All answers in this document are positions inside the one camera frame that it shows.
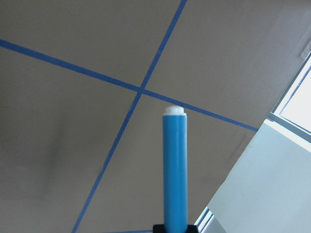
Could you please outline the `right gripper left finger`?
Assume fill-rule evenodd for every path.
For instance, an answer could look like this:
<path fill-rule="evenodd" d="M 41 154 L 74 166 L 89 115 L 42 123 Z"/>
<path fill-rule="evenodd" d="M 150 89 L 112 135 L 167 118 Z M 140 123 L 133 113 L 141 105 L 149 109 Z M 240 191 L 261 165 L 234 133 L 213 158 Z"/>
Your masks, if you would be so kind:
<path fill-rule="evenodd" d="M 166 233 L 164 224 L 153 225 L 152 233 Z"/>

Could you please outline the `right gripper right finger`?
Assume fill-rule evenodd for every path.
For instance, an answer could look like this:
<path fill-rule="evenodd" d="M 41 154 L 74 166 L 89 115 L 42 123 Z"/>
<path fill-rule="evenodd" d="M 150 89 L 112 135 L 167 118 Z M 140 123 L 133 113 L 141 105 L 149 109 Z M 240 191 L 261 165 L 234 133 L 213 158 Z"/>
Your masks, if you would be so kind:
<path fill-rule="evenodd" d="M 198 227 L 196 225 L 188 225 L 186 233 L 198 233 Z"/>

